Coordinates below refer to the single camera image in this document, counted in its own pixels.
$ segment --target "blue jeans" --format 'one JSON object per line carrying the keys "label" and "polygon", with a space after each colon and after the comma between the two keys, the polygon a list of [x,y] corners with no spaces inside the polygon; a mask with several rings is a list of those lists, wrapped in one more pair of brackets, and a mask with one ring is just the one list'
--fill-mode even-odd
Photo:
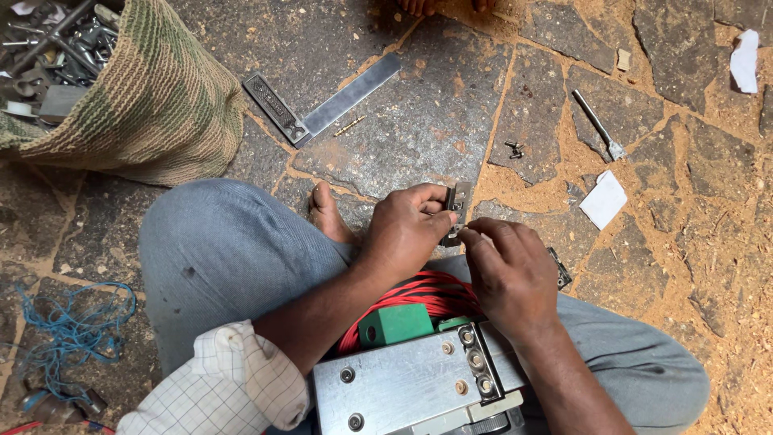
{"label": "blue jeans", "polygon": [[[196,336],[257,319],[346,270],[355,248],[327,238],[262,189],[198,180],[160,196],[139,234],[140,263],[164,376],[193,357]],[[463,255],[431,261],[469,282]],[[596,379],[638,433],[679,433],[703,412],[703,366],[668,335],[562,293],[558,313]],[[546,433],[536,398],[528,433]]]}

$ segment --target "green block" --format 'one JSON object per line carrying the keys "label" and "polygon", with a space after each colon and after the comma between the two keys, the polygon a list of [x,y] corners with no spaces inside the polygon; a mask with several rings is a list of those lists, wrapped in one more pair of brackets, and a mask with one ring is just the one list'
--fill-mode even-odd
{"label": "green block", "polygon": [[472,322],[472,318],[467,316],[459,316],[459,317],[454,317],[453,319],[443,320],[438,324],[438,332],[443,332],[455,326],[468,324],[470,322]]}
{"label": "green block", "polygon": [[434,333],[423,303],[379,308],[365,316],[357,328],[363,349],[380,348]]}

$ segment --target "jute sack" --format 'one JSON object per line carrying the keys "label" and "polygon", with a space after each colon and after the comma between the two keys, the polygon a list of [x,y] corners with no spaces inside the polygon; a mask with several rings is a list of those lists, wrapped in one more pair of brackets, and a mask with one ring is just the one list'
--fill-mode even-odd
{"label": "jute sack", "polygon": [[113,56],[59,127],[0,112],[0,159],[163,186],[221,175],[242,139],[239,81],[164,0],[127,0],[121,17]]}

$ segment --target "man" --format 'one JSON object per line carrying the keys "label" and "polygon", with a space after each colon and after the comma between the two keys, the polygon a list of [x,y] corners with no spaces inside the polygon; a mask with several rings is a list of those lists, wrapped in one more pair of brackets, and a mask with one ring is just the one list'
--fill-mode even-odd
{"label": "man", "polygon": [[558,293],[557,267],[534,230],[480,218],[459,233],[466,261],[428,262],[455,222],[445,194],[428,183],[391,193],[362,246],[326,182],[310,197],[315,226],[235,180],[163,194],[145,215],[139,251],[167,377],[118,432],[293,429],[310,407],[312,367],[424,267],[471,281],[509,339],[531,384],[528,433],[678,433],[700,415],[709,393],[700,363],[653,327]]}

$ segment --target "hand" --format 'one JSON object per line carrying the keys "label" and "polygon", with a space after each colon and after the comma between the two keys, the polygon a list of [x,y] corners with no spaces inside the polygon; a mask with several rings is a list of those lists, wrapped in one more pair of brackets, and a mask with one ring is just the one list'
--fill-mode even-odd
{"label": "hand", "polygon": [[445,194],[424,183],[387,195],[373,210],[357,265],[392,285],[415,275],[456,222],[456,213],[443,211]]}
{"label": "hand", "polygon": [[[406,12],[416,17],[422,15],[434,15],[434,4],[436,0],[397,0]],[[496,0],[472,0],[472,7],[476,12],[484,12],[486,9],[493,9]]]}
{"label": "hand", "polygon": [[472,289],[483,313],[516,350],[563,328],[556,308],[558,266],[536,231],[481,217],[458,237],[465,243]]}

